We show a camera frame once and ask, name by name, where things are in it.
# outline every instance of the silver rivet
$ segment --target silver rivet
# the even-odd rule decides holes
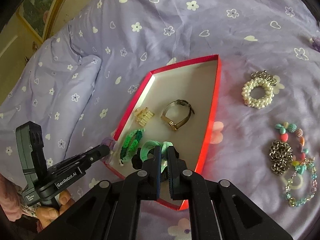
[[[230,181],[223,179],[222,181],[220,181],[220,185],[223,187],[229,187],[230,186]]]
[[[138,171],[138,176],[139,177],[144,177],[144,176],[146,176],[148,173],[146,172],[146,171],[144,171],[144,170],[141,170],[141,171]]]
[[[184,171],[182,172],[182,174],[183,174],[184,176],[191,176],[191,175],[192,175],[192,171],[191,171],[191,170],[184,170]]]
[[[107,188],[109,187],[110,183],[106,180],[100,182],[99,186],[102,187],[102,188]]]

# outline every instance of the finger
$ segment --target finger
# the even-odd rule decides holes
[[[43,228],[51,224],[51,220],[55,220],[59,216],[59,212],[51,207],[38,207],[36,216],[41,222]]]
[[[70,198],[71,198],[71,194],[69,193],[68,190],[65,189],[59,195],[59,202],[61,203],[61,205],[65,205],[70,200]]]
[[[60,207],[60,215],[62,215],[65,211],[67,211],[67,209],[69,209],[73,204],[75,203],[75,201],[71,198],[67,204],[63,205]]]

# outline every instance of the colorful beaded bracelet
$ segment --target colorful beaded bracelet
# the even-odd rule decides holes
[[[261,109],[271,104],[273,94],[273,86],[276,85],[277,81],[273,78],[273,75],[268,74],[267,71],[257,71],[251,74],[252,79],[244,84],[241,95],[244,100],[244,104],[248,107],[254,107]],[[250,92],[256,87],[263,87],[265,95],[262,98],[255,99],[250,96]]]
[[[143,132],[144,132],[144,129],[133,130],[131,133],[129,133],[126,136],[120,152],[120,165],[123,165],[124,162],[127,162],[132,158],[132,156],[135,153],[135,150],[138,148],[138,143],[142,138]]]
[[[286,143],[289,138],[288,134],[286,133],[286,130],[288,130],[290,133],[295,133],[297,139],[299,140],[299,150],[301,152],[300,161],[297,161],[295,160],[295,158],[292,158],[294,159],[294,161],[292,161],[292,165],[294,166],[295,171],[292,177],[289,180],[287,180],[288,184],[285,186],[285,192],[286,192],[286,199],[289,201],[289,205],[291,207],[301,206],[306,202],[310,201],[315,196],[315,193],[317,191],[318,182],[316,181],[316,178],[318,175],[316,173],[316,168],[314,167],[315,158],[306,157],[306,154],[309,154],[309,150],[307,148],[303,148],[305,145],[303,130],[297,129],[296,124],[294,123],[289,124],[288,122],[284,122],[282,125],[277,123],[275,125],[275,128],[278,129],[280,132],[280,140],[282,141],[282,143]],[[292,189],[293,179],[294,177],[297,176],[297,174],[302,175],[305,170],[311,170],[311,177],[312,177],[311,194],[305,198],[296,200],[290,194],[290,190]]]

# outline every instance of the gold frame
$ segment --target gold frame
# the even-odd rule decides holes
[[[47,21],[44,25],[44,34],[41,37],[33,28],[32,26],[27,22],[25,18],[23,18],[20,14],[20,8],[22,4],[19,6],[18,10],[16,11],[16,15],[18,19],[27,27],[31,32],[34,34],[34,36],[37,38],[37,41],[42,44],[46,39],[50,37],[50,33],[53,27],[53,24],[55,22],[55,19],[60,11],[61,6],[63,5],[64,0],[53,0],[52,5],[50,7]]]

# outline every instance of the red box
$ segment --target red box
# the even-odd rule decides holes
[[[114,160],[107,164],[107,167],[122,179],[136,171],[132,168],[131,162],[125,163],[123,167],[119,165],[119,152],[124,137],[131,130],[141,128],[134,121],[134,110],[140,106],[147,106],[155,116],[145,126],[146,131],[140,144],[144,143],[143,139],[169,141],[170,138],[188,168],[201,174],[218,104],[220,75],[219,55],[190,59],[149,72],[135,92],[115,131],[114,139],[119,141],[119,147],[113,154]],[[195,110],[195,115],[192,115],[178,131],[172,131],[168,124],[160,120],[160,115],[169,103],[177,99],[187,100]],[[188,208],[187,200],[170,199],[166,184],[167,182],[161,183],[158,202],[175,210]]]

